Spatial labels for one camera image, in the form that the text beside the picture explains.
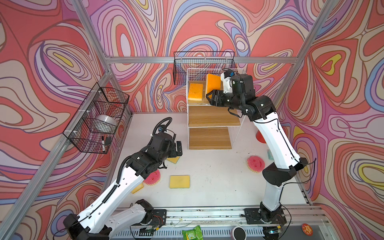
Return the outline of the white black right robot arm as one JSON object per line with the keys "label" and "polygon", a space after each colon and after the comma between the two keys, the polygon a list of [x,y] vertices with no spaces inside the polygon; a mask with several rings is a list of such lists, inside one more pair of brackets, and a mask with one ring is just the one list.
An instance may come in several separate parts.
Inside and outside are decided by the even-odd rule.
{"label": "white black right robot arm", "polygon": [[299,156],[288,140],[272,100],[267,96],[256,96],[252,76],[227,69],[220,78],[223,86],[215,87],[206,94],[210,105],[227,108],[230,114],[239,110],[247,116],[262,134],[273,155],[274,162],[262,171],[267,182],[266,191],[255,218],[270,224],[281,213],[283,185],[309,162]]}

